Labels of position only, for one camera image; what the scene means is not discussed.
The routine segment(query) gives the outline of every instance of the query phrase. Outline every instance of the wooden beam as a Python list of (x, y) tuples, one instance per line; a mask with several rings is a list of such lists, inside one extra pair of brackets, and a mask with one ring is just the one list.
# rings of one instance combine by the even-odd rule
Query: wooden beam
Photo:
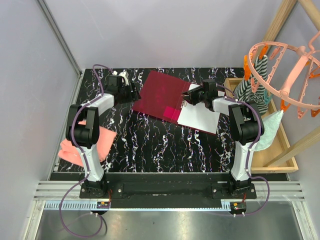
[(310, 20), (318, 31), (320, 31), (320, 11), (317, 9), (312, 0), (298, 0)]
[[(262, 39), (262, 42), (273, 42), (277, 35), (279, 34), (282, 26), (284, 25), (285, 21), (287, 20), (289, 14), (291, 13), (292, 9), (294, 8), (297, 0), (283, 0), (280, 4), (275, 17), (272, 20), (272, 23), (270, 24), (268, 30), (266, 31), (266, 34), (264, 35), (264, 38)], [(256, 52), (256, 55), (252, 59), (252, 62), (254, 63), (256, 61), (256, 58), (259, 56), (263, 46), (260, 46)]]
[(313, 144), (320, 141), (320, 126), (318, 126), (315, 130), (308, 133), (306, 136), (301, 138), (287, 150), (279, 154), (279, 156), (272, 159), (268, 162), (264, 167), (275, 167), (285, 163), (290, 158), (294, 157), (295, 155), (301, 153), (303, 150), (309, 148)]

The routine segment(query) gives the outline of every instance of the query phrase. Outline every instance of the black marble table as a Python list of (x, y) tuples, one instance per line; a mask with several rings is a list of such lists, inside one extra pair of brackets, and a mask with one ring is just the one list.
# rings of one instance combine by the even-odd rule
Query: black marble table
[[(205, 79), (243, 77), (243, 68), (136, 68), (126, 69), (129, 78), (143, 87), (150, 71), (158, 71), (184, 81), (200, 84)], [(107, 70), (99, 70), (106, 82)], [(98, 81), (86, 69), (77, 103), (92, 100), (99, 93)], [(229, 119), (220, 114), (216, 135), (175, 125), (152, 116), (132, 111), (133, 103), (116, 105), (99, 118), (100, 125), (117, 132), (106, 161), (106, 172), (228, 172), (233, 165), (235, 143), (230, 138)], [(63, 159), (58, 172), (82, 172), (83, 167)]]

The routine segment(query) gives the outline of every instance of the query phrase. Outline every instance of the reflective floor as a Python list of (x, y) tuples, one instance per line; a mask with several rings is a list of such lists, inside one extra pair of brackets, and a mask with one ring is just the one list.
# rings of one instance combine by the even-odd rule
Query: reflective floor
[[(259, 208), (249, 202), (247, 212)], [(91, 235), (100, 226), (92, 215), (76, 218), (85, 211), (64, 211), (63, 219), (70, 230)], [(253, 216), (217, 216), (210, 212), (138, 212), (109, 211), (105, 223), (94, 240), (302, 240), (302, 235), (289, 202), (269, 202)], [(57, 210), (45, 210), (37, 240), (79, 239), (64, 229)]]

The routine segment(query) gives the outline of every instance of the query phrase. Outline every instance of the white cloth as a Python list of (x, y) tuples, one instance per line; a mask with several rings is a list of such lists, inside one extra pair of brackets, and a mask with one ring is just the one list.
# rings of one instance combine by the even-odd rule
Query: white cloth
[(262, 119), (264, 134), (260, 137), (260, 140), (254, 149), (255, 152), (265, 150), (271, 146), (277, 135), (283, 115), (284, 111), (279, 110)]

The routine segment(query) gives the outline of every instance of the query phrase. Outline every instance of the white wall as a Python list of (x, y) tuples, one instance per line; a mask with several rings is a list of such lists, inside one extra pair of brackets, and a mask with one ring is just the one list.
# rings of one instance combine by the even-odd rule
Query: white wall
[[(313, 2), (317, 5), (317, 8), (320, 9), (320, 1), (314, 0)], [(316, 33), (316, 27), (312, 24), (304, 9), (298, 4), (292, 11), (291, 16), (276, 40), (278, 42), (288, 43), (297, 47), (304, 45), (308, 50), (308, 42)], [(316, 49), (320, 50), (320, 39), (317, 39), (314, 46)], [(275, 83), (275, 86), (282, 85), (286, 76), (288, 76), (289, 71), (295, 65), (297, 59), (298, 58), (295, 54), (290, 54), (280, 62), (279, 69), (277, 70), (277, 78), (274, 79), (278, 81), (278, 83)], [(297, 98), (300, 93), (304, 76), (305, 72), (301, 74), (293, 85), (290, 95), (295, 98)], [(320, 78), (314, 78), (309, 81), (309, 86), (304, 99), (307, 103), (317, 104), (319, 96)], [(279, 107), (280, 100), (276, 97), (274, 97), (274, 100), (277, 107)], [(311, 117), (310, 112), (307, 112), (302, 119), (298, 119), (297, 108), (291, 106), (284, 114), (282, 123), (290, 144), (294, 144), (301, 137), (305, 136), (320, 125), (320, 115), (317, 117)], [(305, 195), (313, 224), (316, 227), (318, 236), (320, 237), (320, 142), (297, 155), (295, 158), (297, 160), (299, 171), (291, 174), (291, 177), (293, 180), (298, 180), (301, 183), (302, 191)]]
[(35, 0), (2, 0), (0, 32), (0, 238), (17, 240), (77, 76)]
[(242, 67), (281, 0), (46, 0), (81, 68)]

